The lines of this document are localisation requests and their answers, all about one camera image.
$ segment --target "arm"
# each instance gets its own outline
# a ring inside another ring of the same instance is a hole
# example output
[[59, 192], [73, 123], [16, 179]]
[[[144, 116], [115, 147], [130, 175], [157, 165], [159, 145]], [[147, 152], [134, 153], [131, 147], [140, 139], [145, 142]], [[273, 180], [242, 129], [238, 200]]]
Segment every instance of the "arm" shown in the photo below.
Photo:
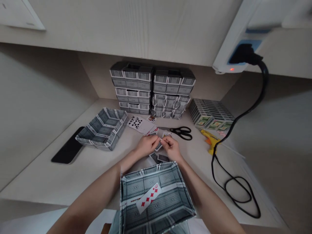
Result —
[[152, 153], [159, 144], [159, 140], [158, 136], [143, 136], [134, 150], [79, 195], [47, 234], [85, 233], [119, 189], [120, 173], [125, 173], [139, 159]]
[[223, 201], [209, 188], [183, 159], [179, 143], [170, 136], [161, 140], [168, 157], [178, 163], [185, 182], [190, 188], [193, 202], [196, 205], [206, 227], [215, 233], [245, 233], [234, 215]]

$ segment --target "yellow glue gun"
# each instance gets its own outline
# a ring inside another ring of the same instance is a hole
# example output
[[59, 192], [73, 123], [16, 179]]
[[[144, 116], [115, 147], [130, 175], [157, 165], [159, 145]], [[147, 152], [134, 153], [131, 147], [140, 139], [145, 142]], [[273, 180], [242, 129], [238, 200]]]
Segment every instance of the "yellow glue gun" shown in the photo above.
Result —
[[207, 137], [207, 140], [205, 140], [205, 142], [207, 142], [210, 145], [210, 149], [208, 150], [208, 153], [210, 153], [211, 155], [213, 155], [214, 153], [214, 147], [215, 144], [217, 142], [220, 141], [220, 139], [216, 138], [214, 135], [212, 135], [211, 133], [205, 131], [205, 130], [201, 130], [201, 133]]

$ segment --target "forearm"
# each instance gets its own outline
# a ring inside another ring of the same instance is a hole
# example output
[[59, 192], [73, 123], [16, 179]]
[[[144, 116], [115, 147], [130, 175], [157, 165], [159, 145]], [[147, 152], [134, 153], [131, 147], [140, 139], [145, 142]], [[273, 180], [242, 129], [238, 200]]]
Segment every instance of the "forearm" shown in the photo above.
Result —
[[79, 233], [85, 233], [119, 189], [121, 172], [128, 171], [138, 159], [139, 156], [132, 150], [103, 173], [70, 205], [48, 233], [59, 233], [60, 227], [66, 225], [68, 230], [72, 230], [71, 220], [75, 220], [73, 226], [79, 224]]
[[193, 197], [194, 205], [209, 231], [214, 233], [245, 233], [224, 202], [181, 159], [178, 166]]

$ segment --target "black scissors handle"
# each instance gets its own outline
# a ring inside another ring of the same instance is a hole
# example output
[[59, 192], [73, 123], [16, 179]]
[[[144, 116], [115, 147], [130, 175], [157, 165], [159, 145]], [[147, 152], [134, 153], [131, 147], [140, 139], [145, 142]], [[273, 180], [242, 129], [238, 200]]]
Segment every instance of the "black scissors handle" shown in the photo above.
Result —
[[170, 128], [170, 132], [177, 134], [183, 140], [191, 140], [193, 139], [191, 133], [191, 129], [189, 127], [180, 127], [180, 128]]

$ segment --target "red diamond card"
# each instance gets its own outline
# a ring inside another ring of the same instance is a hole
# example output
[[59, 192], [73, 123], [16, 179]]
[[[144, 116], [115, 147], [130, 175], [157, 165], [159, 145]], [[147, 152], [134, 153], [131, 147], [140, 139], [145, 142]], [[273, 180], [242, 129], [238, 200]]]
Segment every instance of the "red diamond card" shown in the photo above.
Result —
[[162, 189], [158, 183], [156, 183], [150, 190], [137, 201], [136, 206], [141, 214], [151, 203], [156, 199], [156, 197], [162, 193]]

